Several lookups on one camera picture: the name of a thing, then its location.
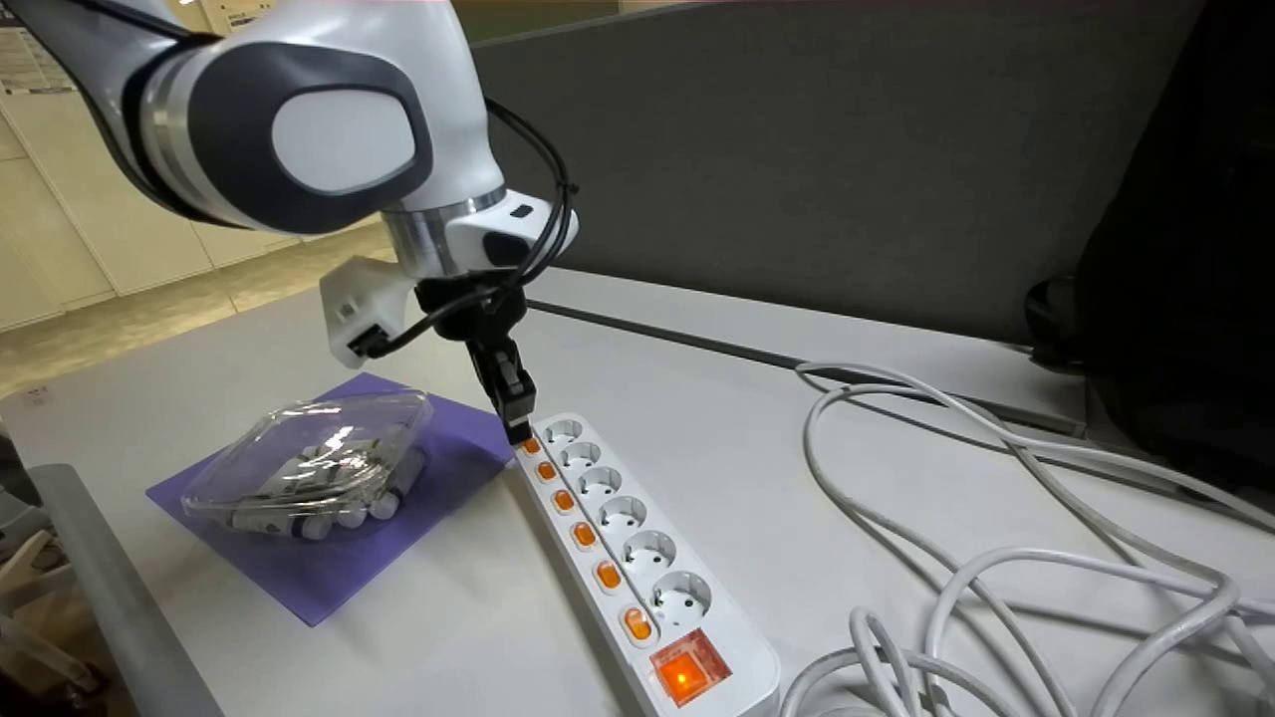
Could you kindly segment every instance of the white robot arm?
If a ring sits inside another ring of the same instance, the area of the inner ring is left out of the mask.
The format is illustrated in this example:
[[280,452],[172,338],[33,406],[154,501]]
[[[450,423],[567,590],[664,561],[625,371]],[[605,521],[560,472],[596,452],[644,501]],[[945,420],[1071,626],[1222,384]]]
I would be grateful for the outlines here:
[[[154,204],[296,234],[378,210],[397,269],[353,259],[321,278],[330,352],[357,367],[435,326],[469,346],[511,437],[526,432],[534,387],[506,331],[576,220],[560,167],[555,204],[506,186],[450,0],[283,0],[228,39],[184,34],[164,0],[6,5]],[[431,321],[407,331],[410,291]]]

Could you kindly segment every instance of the purple mat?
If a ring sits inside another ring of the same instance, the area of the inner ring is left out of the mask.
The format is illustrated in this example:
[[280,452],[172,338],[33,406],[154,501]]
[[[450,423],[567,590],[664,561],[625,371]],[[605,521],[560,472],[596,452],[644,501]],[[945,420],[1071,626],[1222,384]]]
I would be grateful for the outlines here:
[[[407,387],[397,384],[357,376],[321,400],[376,400],[403,392]],[[241,571],[257,590],[283,602],[299,623],[320,626],[511,461],[511,444],[495,413],[435,396],[431,403],[435,413],[415,444],[427,452],[427,472],[410,487],[393,521],[376,521],[330,544],[275,544],[192,521],[178,497],[207,457],[166,484],[154,484],[148,497]]]

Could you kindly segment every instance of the tabletop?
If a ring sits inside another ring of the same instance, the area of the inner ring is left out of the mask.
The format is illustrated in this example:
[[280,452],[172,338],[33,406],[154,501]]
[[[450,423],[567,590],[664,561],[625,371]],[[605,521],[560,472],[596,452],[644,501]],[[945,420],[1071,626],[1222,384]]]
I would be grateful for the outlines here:
[[[785,367],[688,346],[678,336],[787,359],[900,367],[945,392],[1065,423],[1090,413],[1074,379],[1033,367],[1016,346],[939,331],[576,271],[551,271],[534,302],[518,346],[539,379],[539,413],[573,410],[605,436],[774,641],[785,679],[843,646],[851,607],[912,641],[932,593],[811,487],[795,437],[816,396]],[[151,484],[228,448],[257,413],[344,384],[345,371],[321,346],[320,298],[299,295],[58,379],[5,403],[0,420],[26,461],[81,472],[94,509],[90,530],[118,544],[129,578],[184,654],[178,671],[198,679],[218,712],[620,712],[605,658],[591,649],[506,479],[476,489],[316,630],[143,497]],[[439,338],[368,371],[484,406],[465,352]],[[867,410],[827,413],[822,452],[843,489],[955,560],[1022,544],[1103,554],[1002,453]],[[1255,599],[1275,599],[1275,538],[1082,475],[1068,475],[1068,487],[1149,538],[1236,575]],[[990,585],[1103,623],[1159,618],[1159,602],[1145,590],[1065,571],[1009,571]],[[1123,639],[1046,623],[1033,623],[1033,639],[1078,704],[1133,649]],[[951,658],[989,664],[967,641],[955,641]],[[1255,695],[1255,679],[1238,671],[1170,658],[1139,684],[1129,712],[1236,712]]]

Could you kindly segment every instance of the white power strip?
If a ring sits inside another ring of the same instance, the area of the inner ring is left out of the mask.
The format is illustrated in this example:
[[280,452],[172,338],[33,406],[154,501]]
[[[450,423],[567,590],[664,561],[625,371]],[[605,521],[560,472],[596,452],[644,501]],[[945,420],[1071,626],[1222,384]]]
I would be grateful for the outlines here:
[[644,712],[774,712],[774,649],[587,420],[539,423],[518,461],[581,615]]

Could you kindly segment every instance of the clear plastic bag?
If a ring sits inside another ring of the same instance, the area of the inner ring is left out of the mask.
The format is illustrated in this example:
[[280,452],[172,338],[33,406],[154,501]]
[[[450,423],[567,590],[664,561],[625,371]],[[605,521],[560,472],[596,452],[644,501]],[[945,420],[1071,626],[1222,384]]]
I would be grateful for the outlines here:
[[390,521],[427,467],[427,396],[320,400],[268,413],[184,489],[186,518],[309,538]]

